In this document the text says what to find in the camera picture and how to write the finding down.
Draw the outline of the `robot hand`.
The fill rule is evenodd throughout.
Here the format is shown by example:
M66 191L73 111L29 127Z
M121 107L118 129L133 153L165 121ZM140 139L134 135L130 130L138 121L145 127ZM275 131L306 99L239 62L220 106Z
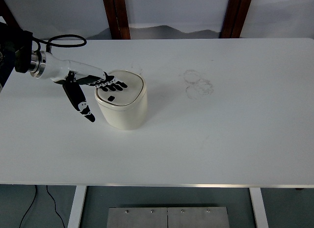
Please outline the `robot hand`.
M54 83L62 85L72 106L91 122L95 121L95 117L90 111L81 86L91 86L105 92L123 91L128 87L126 83L98 67L72 60L60 60L47 52L42 52L41 55L46 63L44 70L39 71L36 77L51 79Z

